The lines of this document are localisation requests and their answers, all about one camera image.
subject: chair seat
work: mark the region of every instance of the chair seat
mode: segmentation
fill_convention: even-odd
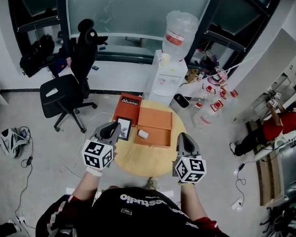
[[[46,97],[46,94],[54,88],[57,89],[57,93]],[[72,111],[75,106],[83,102],[83,96],[77,80],[70,74],[44,83],[40,87],[40,100],[45,117],[51,118],[64,111],[57,102]]]

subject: white shoe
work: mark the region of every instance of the white shoe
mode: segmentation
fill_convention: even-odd
[[[147,182],[146,190],[158,190],[158,178],[157,177],[149,177]]]
[[[15,223],[14,223],[14,221],[13,220],[8,220],[8,223],[10,223],[10,224],[13,224],[14,225],[14,228],[15,228],[15,230],[17,231],[17,232],[20,232],[21,231],[21,228],[18,226],[18,225],[16,225]]]
[[[234,143],[230,143],[229,148],[232,151],[232,153],[235,155],[236,145]]]

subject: wooden tabletop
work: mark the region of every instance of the wooden tabletop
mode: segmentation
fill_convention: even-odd
[[[141,107],[172,112],[171,146],[169,148],[149,147],[134,143],[137,127],[132,127],[128,141],[118,140],[115,161],[124,170],[138,176],[161,176],[172,171],[172,161],[177,157],[177,139],[186,132],[179,116],[160,103],[143,100]]]

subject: office chair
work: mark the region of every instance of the office chair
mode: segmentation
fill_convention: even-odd
[[[71,114],[82,133],[86,130],[80,125],[75,113],[80,111],[77,108],[92,106],[97,108],[95,103],[83,103],[90,93],[87,76],[98,53],[98,35],[93,29],[94,22],[91,19],[84,19],[78,25],[80,32],[77,45],[74,47],[71,70],[74,74],[65,75],[48,81],[40,87],[40,100],[46,118],[54,117],[61,113],[54,128],[60,131],[58,124],[67,114]]]

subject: black bag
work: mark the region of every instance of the black bag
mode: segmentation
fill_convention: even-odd
[[[31,45],[30,50],[21,58],[20,67],[23,74],[31,77],[41,70],[54,57],[47,58],[54,51],[55,43],[51,35],[44,35]]]

